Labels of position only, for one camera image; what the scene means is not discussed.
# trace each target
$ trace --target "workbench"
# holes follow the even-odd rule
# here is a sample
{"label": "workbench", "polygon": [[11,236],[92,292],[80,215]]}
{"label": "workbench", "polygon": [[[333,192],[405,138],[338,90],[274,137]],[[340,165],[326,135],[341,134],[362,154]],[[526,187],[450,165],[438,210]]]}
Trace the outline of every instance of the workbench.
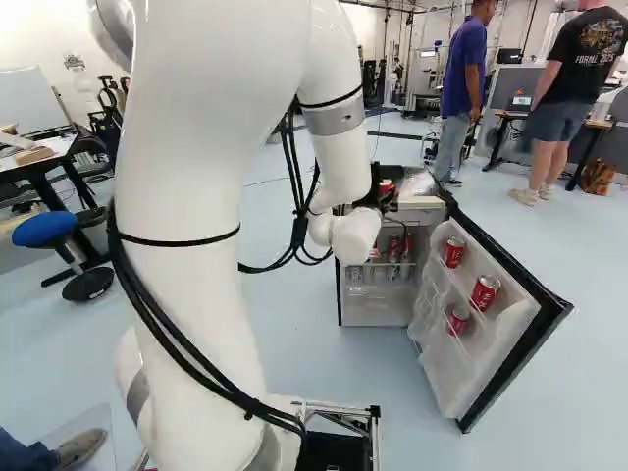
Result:
{"label": "workbench", "polygon": [[[504,159],[499,157],[499,150],[501,149],[501,145],[503,143],[503,138],[508,128],[508,124],[512,121],[525,121],[528,119],[528,116],[530,116],[530,113],[497,110],[495,112],[495,115],[499,118],[496,143],[493,147],[493,151],[491,152],[491,159],[489,160],[489,163],[485,165],[482,169],[484,172],[492,170],[499,164],[506,162]],[[578,184],[578,182],[580,181],[580,176],[582,175],[584,168],[587,166],[587,163],[589,162],[591,154],[596,148],[596,145],[600,142],[602,137],[612,129],[613,122],[586,120],[582,126],[591,130],[592,136],[589,139],[589,142],[587,143],[587,146],[582,153],[582,156],[580,157],[580,159],[578,159],[576,172],[569,179],[569,182],[567,182],[567,185],[565,187],[567,191],[572,191],[576,184]]]}

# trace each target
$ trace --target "black t-shirt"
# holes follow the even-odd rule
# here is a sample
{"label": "black t-shirt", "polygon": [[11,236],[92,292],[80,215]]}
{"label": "black t-shirt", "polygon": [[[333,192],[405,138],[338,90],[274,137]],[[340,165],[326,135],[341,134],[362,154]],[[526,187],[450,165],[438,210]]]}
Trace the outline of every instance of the black t-shirt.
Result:
{"label": "black t-shirt", "polygon": [[541,102],[595,103],[627,40],[628,20],[610,7],[587,10],[566,23],[548,55],[562,67]]}

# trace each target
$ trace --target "person's leg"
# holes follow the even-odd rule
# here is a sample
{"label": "person's leg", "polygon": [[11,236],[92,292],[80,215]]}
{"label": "person's leg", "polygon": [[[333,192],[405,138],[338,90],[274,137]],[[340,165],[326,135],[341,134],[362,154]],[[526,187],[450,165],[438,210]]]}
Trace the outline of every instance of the person's leg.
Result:
{"label": "person's leg", "polygon": [[556,147],[551,154],[551,165],[549,167],[548,176],[539,190],[539,196],[542,199],[551,199],[553,185],[556,183],[556,180],[558,180],[558,177],[560,177],[565,165],[567,165],[568,157],[569,141],[557,142]]}
{"label": "person's leg", "polygon": [[469,129],[468,114],[447,117],[441,126],[439,152],[434,163],[434,177],[441,183],[451,181],[451,170],[457,167],[460,150]]}
{"label": "person's leg", "polygon": [[441,135],[439,138],[439,151],[434,160],[434,178],[439,182],[448,182],[451,175],[451,149],[449,148],[450,139],[448,138],[452,128],[453,117],[444,118],[441,123]]}
{"label": "person's leg", "polygon": [[52,471],[59,455],[41,443],[22,445],[0,427],[0,471]]}
{"label": "person's leg", "polygon": [[520,203],[534,206],[539,190],[550,172],[552,154],[565,128],[564,106],[561,103],[542,104],[529,117],[525,132],[535,139],[535,158],[527,188],[513,188],[508,195]]}
{"label": "person's leg", "polygon": [[545,183],[541,187],[539,196],[542,199],[551,199],[553,185],[567,165],[569,158],[569,144],[576,136],[585,119],[591,111],[591,105],[587,103],[567,102],[564,104],[565,128],[560,136],[560,142],[551,155],[551,167]]}
{"label": "person's leg", "polygon": [[528,187],[533,191],[539,191],[541,185],[548,177],[550,171],[552,155],[558,142],[545,142],[537,140],[534,164],[530,172]]}

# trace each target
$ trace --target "blue stool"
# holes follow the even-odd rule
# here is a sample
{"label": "blue stool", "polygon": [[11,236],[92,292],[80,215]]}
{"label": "blue stool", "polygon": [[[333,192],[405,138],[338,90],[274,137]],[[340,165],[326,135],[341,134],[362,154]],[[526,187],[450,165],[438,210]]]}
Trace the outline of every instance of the blue stool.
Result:
{"label": "blue stool", "polygon": [[83,271],[66,246],[78,223],[77,216],[68,211],[41,213],[17,226],[12,241],[18,247],[54,249],[77,274],[64,286],[64,299],[83,302],[103,294],[113,283],[114,271],[107,267]]}

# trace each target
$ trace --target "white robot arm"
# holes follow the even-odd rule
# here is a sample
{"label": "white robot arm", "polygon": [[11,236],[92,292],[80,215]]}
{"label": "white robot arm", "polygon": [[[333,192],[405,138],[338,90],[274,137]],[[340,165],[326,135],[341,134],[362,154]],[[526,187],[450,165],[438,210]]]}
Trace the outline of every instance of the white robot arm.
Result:
{"label": "white robot arm", "polygon": [[[106,22],[99,12],[108,3],[96,1],[96,24]],[[133,1],[132,11],[132,88],[116,168],[120,247],[199,354],[247,396],[273,401],[237,271],[242,182],[249,159],[297,93],[323,180],[310,207],[310,234],[346,263],[368,257],[379,213],[331,213],[371,188],[350,23],[336,0]],[[129,280],[121,283],[130,293]],[[130,299],[143,310],[145,301]],[[267,421],[245,417],[208,391],[144,317],[133,318],[118,377],[159,469],[253,469],[276,435]],[[183,357],[190,360],[189,350]],[[298,438],[277,440],[280,451],[261,453],[272,463],[265,469],[293,469]]]}

